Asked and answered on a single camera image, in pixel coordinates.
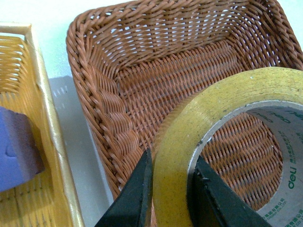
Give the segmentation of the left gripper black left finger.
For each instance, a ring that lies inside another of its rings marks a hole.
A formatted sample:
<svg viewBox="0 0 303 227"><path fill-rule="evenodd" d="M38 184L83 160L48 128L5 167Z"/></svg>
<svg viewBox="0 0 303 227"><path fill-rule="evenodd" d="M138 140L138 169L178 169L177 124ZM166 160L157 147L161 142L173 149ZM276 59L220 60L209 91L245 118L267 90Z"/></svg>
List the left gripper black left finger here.
<svg viewBox="0 0 303 227"><path fill-rule="evenodd" d="M119 196L97 227L149 227L152 212L152 154L143 152Z"/></svg>

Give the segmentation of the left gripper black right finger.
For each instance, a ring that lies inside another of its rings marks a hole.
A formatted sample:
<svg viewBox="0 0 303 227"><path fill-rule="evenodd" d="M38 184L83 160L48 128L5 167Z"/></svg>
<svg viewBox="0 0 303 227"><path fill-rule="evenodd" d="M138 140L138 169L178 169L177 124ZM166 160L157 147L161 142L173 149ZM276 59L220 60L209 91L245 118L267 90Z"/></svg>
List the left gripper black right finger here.
<svg viewBox="0 0 303 227"><path fill-rule="evenodd" d="M195 227L269 227L200 156L187 185L187 207Z"/></svg>

